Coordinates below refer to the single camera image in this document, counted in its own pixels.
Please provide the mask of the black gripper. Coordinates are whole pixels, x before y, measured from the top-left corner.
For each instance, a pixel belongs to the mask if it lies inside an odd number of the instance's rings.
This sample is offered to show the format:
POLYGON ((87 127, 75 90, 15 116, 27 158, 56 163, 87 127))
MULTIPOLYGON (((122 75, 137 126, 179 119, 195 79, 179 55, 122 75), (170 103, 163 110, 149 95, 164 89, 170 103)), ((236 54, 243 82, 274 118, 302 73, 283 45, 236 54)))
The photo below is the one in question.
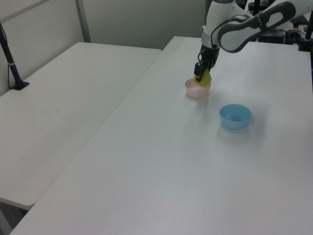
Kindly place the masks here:
POLYGON ((201 82, 202 74, 204 69, 208 69, 209 73, 214 68, 220 48, 217 45, 213 47, 206 47, 205 45, 201 46, 200 52, 198 54, 198 62, 195 64, 194 68, 194 79, 197 82, 201 82))

